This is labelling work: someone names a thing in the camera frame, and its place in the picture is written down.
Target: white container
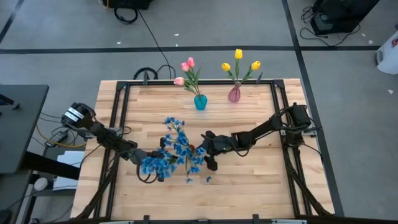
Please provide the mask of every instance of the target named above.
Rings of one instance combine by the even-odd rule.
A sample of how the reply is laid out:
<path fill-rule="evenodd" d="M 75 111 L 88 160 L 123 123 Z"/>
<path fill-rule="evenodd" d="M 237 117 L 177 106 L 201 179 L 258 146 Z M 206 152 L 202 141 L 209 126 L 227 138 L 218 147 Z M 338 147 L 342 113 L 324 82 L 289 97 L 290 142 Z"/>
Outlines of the white container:
<path fill-rule="evenodd" d="M 397 38 L 398 31 L 376 51 L 377 68 L 391 75 L 398 75 L 398 44 L 392 46 L 392 41 Z"/>

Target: black metal frame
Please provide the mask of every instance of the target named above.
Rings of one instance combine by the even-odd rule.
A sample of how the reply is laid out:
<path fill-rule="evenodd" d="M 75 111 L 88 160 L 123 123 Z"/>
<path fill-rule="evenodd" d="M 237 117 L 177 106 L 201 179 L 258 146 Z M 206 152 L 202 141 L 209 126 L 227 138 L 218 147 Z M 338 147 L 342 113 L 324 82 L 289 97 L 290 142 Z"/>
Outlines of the black metal frame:
<path fill-rule="evenodd" d="M 199 81 L 200 85 L 233 85 L 234 81 L 232 80 L 200 80 Z M 279 106 L 279 101 L 278 101 L 278 96 L 277 96 L 277 88 L 280 90 L 280 94 L 282 96 L 282 102 L 283 106 L 287 107 L 289 105 L 287 101 L 287 95 L 286 95 L 286 90 L 285 90 L 285 85 L 283 80 L 261 80 L 259 83 L 256 83 L 255 80 L 248 80 L 246 81 L 246 84 L 260 84 L 260 85 L 269 85 L 271 88 L 271 93 L 272 93 L 272 100 L 274 102 L 274 108 L 275 111 L 280 110 Z M 116 115 L 117 111 L 119 108 L 119 99 L 120 99 L 120 94 L 121 90 L 124 89 L 124 98 L 123 98 L 123 105 L 122 105 L 122 112 L 121 112 L 121 118 L 120 118 L 120 123 L 119 126 L 123 127 L 126 121 L 126 113 L 127 113 L 127 104 L 128 104 L 128 99 L 129 99 L 129 90 L 130 87 L 132 86 L 142 86 L 144 85 L 144 82 L 140 81 L 133 81 L 133 82 L 126 82 L 126 81 L 119 81 L 117 82 L 116 85 L 116 92 L 114 96 L 114 102 L 113 102 L 113 108 L 112 108 L 112 113 L 111 113 L 111 120 L 109 123 L 109 127 L 114 127 L 115 122 L 116 122 Z M 174 85 L 172 80 L 165 80 L 165 81 L 159 81 L 159 80 L 149 80 L 147 81 L 146 85 Z M 287 159 L 290 160 L 289 156 L 289 150 L 284 144 L 284 136 L 280 135 L 280 140 L 282 143 L 282 150 L 283 150 L 283 155 L 284 155 L 284 161 L 285 161 L 285 167 L 288 169 L 288 164 L 286 163 Z M 109 160 L 111 158 L 110 155 L 110 150 L 106 150 L 105 155 L 104 155 L 104 160 L 103 160 L 103 165 L 101 168 L 101 176 L 100 176 L 100 181 L 99 184 L 101 185 L 106 177 L 106 171 L 108 170 L 108 165 L 109 165 Z M 302 169 L 302 163 L 301 163 L 301 158 L 300 158 L 300 153 L 298 149 L 294 149 L 294 158 L 295 158 L 295 163 L 296 163 L 296 170 L 298 173 L 298 176 L 300 177 L 301 181 L 304 182 L 305 184 L 305 178 L 303 175 L 303 169 Z M 116 156 L 114 158 L 114 163 L 116 163 L 116 168 L 118 168 L 118 162 L 119 162 L 119 157 Z M 292 199 L 292 207 L 293 207 L 293 212 L 295 217 L 300 215 L 300 208 L 299 208 L 299 201 L 297 199 L 297 193 L 296 193 L 296 188 L 294 185 L 294 180 L 291 175 L 289 175 L 289 172 L 287 171 L 287 178 L 288 178 L 288 183 L 289 183 L 289 191 L 290 191 L 290 197 Z M 117 176 L 115 175 L 110 183 L 109 187 L 109 195 L 108 195 L 108 201 L 106 203 L 106 215 L 105 218 L 111 218 L 112 214 L 112 209 L 113 209 L 113 198 L 114 198 L 114 190 L 116 187 L 116 179 Z M 307 196 L 303 193 L 303 199 L 304 199 L 304 209 L 305 209 L 305 214 L 306 215 L 312 215 L 311 212 L 311 206 L 308 201 Z M 100 203 L 98 203 L 95 207 L 95 212 L 94 212 L 94 218 L 99 218 L 100 217 L 100 210 L 101 210 L 101 200 Z M 258 223 L 270 223 L 270 219 L 263 219 L 260 220 L 258 218 L 258 215 L 254 214 L 253 219 L 247 219 L 247 220 L 212 220 L 212 223 L 257 223 L 254 221 L 258 221 Z M 162 220 L 162 221 L 151 221 L 151 223 L 191 223 L 193 220 Z M 144 217 L 143 223 L 149 223 L 149 216 Z"/>

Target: floor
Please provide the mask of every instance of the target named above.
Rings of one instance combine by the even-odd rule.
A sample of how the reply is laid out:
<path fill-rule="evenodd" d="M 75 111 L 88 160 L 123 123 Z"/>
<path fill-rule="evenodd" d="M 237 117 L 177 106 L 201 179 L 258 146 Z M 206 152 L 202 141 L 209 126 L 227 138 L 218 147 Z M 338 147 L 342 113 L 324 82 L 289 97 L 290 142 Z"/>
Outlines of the floor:
<path fill-rule="evenodd" d="M 262 62 L 263 78 L 301 78 L 312 116 L 322 122 L 325 166 L 333 168 L 344 215 L 398 220 L 398 120 L 391 119 L 398 79 L 374 64 L 374 51 L 396 32 L 398 1 L 380 0 L 337 49 L 298 35 L 307 27 L 302 9 L 314 2 L 155 0 L 142 15 L 177 76 L 192 56 L 202 78 L 224 78 L 220 65 L 233 62 L 239 46 L 246 63 Z M 47 114 L 59 116 L 75 101 L 94 106 L 101 80 L 129 80 L 141 67 L 165 64 L 142 19 L 125 26 L 97 0 L 2 0 L 0 29 L 0 83 L 48 84 Z M 159 76 L 168 79 L 168 70 Z M 43 133 L 58 126 L 39 125 Z M 35 141 L 29 150 L 43 151 Z M 34 216 L 47 222 L 71 203 L 71 197 L 39 198 Z"/>

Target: teal vase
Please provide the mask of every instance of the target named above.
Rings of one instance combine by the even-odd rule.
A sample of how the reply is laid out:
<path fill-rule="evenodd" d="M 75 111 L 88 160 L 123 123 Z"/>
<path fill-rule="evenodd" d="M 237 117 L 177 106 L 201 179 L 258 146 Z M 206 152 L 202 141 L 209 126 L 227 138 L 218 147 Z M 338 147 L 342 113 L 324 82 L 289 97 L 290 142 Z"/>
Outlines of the teal vase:
<path fill-rule="evenodd" d="M 207 97 L 205 95 L 195 96 L 195 106 L 197 110 L 204 110 L 207 104 Z"/>

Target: pink tulip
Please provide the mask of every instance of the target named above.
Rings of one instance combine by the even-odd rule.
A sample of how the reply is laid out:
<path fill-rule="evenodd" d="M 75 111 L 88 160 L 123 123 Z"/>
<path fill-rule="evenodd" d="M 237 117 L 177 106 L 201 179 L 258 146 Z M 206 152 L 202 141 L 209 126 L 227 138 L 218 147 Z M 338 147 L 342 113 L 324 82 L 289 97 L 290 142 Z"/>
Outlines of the pink tulip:
<path fill-rule="evenodd" d="M 188 58 L 187 64 L 189 65 L 189 67 L 193 68 L 195 66 L 195 61 L 193 60 L 192 57 Z"/>
<path fill-rule="evenodd" d="M 187 72 L 187 71 L 189 71 L 189 65 L 186 62 L 184 62 L 184 63 L 181 64 L 181 69 L 184 72 Z"/>
<path fill-rule="evenodd" d="M 185 79 L 182 77 L 174 78 L 174 85 L 184 85 Z"/>

